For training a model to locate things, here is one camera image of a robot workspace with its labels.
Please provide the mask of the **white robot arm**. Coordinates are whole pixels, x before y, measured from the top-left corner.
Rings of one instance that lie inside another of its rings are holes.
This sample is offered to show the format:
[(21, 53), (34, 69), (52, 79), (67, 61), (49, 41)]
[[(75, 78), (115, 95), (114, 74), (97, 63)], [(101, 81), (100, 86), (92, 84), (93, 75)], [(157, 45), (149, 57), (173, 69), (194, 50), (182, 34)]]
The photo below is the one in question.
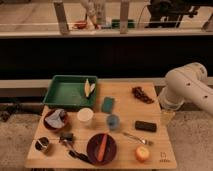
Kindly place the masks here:
[(198, 62), (174, 68), (165, 75), (166, 86), (158, 95), (161, 124), (167, 125), (186, 100), (213, 116), (213, 89), (204, 81), (206, 68)]

